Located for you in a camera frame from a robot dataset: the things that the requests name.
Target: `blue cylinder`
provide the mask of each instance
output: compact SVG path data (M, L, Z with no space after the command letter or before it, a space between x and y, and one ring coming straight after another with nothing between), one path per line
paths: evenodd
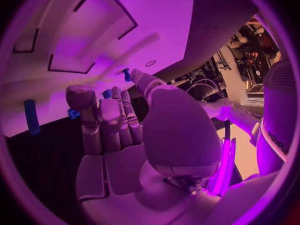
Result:
M24 102L24 109L30 134L38 134L41 131L41 128L36 111L36 102L32 99L26 100Z
M112 97L112 90L111 89L105 90L102 93L102 95L105 99L110 99Z
M123 73L124 73L124 75L125 75L125 81L126 81L126 82L130 82L131 79L130 79L129 68L124 69L124 70L123 70Z

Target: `ceiling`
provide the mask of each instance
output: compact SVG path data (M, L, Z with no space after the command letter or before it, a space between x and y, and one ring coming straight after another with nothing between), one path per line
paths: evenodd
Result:
M66 117L69 85L92 86L100 98L113 86L133 86L125 68L168 80L199 67L256 10L249 0L49 0L24 26L9 59L3 133L28 129L28 99L40 125Z

